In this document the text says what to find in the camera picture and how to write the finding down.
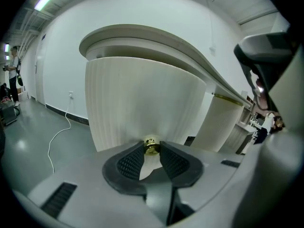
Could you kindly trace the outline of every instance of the black baseboard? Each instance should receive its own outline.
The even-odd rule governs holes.
[[[56,108],[53,108],[52,106],[46,104],[46,107],[47,109],[50,109],[51,111],[53,112],[56,112],[57,114],[59,115],[62,115],[62,116],[65,116],[66,112],[63,112],[61,110],[58,110]],[[70,113],[66,114],[66,117],[75,121],[75,122],[79,122],[81,124],[85,124],[85,125],[88,125],[89,126],[89,120],[85,119],[85,118],[82,118],[82,117],[79,117],[79,116],[75,116],[75,115],[72,115]]]

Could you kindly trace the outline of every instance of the fluted panel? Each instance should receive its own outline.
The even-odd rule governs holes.
[[[85,98],[97,151],[151,136],[184,144],[206,84],[171,65],[133,57],[89,61]]]
[[[206,118],[191,147],[217,152],[242,114],[243,106],[213,97]]]

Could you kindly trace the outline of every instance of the white cable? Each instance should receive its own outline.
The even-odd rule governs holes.
[[[65,117],[66,117],[68,123],[70,124],[70,127],[69,127],[69,128],[66,128],[66,129],[63,129],[63,130],[59,131],[58,133],[56,133],[55,136],[52,138],[52,140],[49,142],[49,145],[48,145],[48,152],[47,152],[47,155],[48,155],[48,158],[49,158],[49,160],[51,161],[51,164],[52,164],[53,174],[55,173],[55,169],[54,169],[54,165],[53,165],[53,162],[52,162],[52,160],[51,160],[51,157],[49,156],[49,152],[50,152],[50,150],[51,150],[51,143],[52,143],[52,141],[56,138],[56,136],[57,136],[59,133],[65,131],[65,130],[71,129],[71,123],[70,123],[70,121],[69,121],[68,118],[67,118],[67,111],[68,111],[68,108],[70,107],[70,103],[71,103],[71,98],[69,98],[68,107],[67,107],[66,114],[65,114]]]

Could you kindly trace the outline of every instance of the gold trim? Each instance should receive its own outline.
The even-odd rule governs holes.
[[[227,97],[227,96],[218,95],[218,94],[214,94],[214,96],[217,97],[217,98],[223,99],[223,100],[230,101],[230,102],[232,102],[232,103],[234,103],[234,104],[243,106],[242,103],[240,103],[240,102],[238,102],[238,101],[236,101],[236,100],[233,100],[233,99],[231,99],[231,98],[229,98],[229,97]]]

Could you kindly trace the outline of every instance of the glossy floor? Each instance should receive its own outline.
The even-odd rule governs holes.
[[[48,144],[60,130],[68,128],[65,117],[33,99],[20,103],[17,121],[5,128],[6,143],[1,165],[10,186],[27,195],[52,174]],[[72,128],[51,144],[55,171],[76,159],[96,152],[90,127],[70,120]]]

